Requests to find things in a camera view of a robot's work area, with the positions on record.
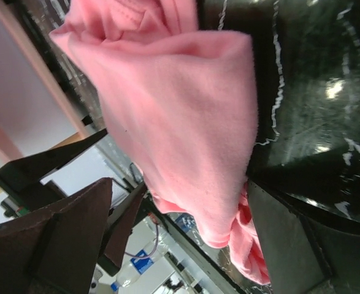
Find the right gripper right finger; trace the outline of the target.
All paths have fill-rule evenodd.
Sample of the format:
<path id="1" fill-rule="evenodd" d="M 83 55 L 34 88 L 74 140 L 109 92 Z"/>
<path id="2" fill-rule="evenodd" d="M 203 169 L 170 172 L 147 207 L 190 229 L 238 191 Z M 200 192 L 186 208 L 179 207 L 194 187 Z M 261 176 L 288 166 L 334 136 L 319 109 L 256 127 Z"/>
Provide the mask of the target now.
<path id="1" fill-rule="evenodd" d="M 274 293 L 360 293 L 360 223 L 248 183 Z"/>

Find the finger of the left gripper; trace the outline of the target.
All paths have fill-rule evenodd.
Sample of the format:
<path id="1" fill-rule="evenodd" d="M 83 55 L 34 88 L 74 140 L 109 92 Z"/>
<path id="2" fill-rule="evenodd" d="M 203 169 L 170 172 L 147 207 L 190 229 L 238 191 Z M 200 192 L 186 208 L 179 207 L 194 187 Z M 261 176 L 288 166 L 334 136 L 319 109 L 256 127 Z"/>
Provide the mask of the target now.
<path id="1" fill-rule="evenodd" d="M 145 183 L 140 183 L 108 217 L 99 252 L 99 265 L 107 274 L 117 274 L 122 266 L 128 238 L 146 192 Z"/>
<path id="2" fill-rule="evenodd" d="M 86 139 L 12 160 L 0 168 L 0 188 L 28 211 L 57 202 L 60 196 L 41 179 L 63 168 L 107 135 L 107 130 Z"/>

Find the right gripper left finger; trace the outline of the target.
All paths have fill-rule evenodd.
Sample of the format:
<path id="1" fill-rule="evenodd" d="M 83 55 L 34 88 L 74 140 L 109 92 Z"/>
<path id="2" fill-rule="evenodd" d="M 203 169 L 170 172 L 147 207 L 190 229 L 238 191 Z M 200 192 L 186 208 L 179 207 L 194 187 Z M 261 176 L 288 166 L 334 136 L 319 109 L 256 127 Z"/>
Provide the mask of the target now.
<path id="1" fill-rule="evenodd" d="M 111 198 L 102 178 L 0 224 L 0 293 L 88 293 Z"/>

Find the light pink t-shirt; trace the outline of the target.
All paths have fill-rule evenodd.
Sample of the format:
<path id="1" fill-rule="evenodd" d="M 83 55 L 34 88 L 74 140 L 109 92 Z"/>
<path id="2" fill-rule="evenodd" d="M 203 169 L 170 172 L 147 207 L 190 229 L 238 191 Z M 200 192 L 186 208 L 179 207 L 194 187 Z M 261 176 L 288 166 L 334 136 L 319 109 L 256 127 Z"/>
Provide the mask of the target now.
<path id="1" fill-rule="evenodd" d="M 52 41 L 96 88 L 108 133 L 162 213 L 189 213 L 270 282 L 247 201 L 258 131 L 251 37 L 201 31 L 195 1 L 72 1 Z"/>

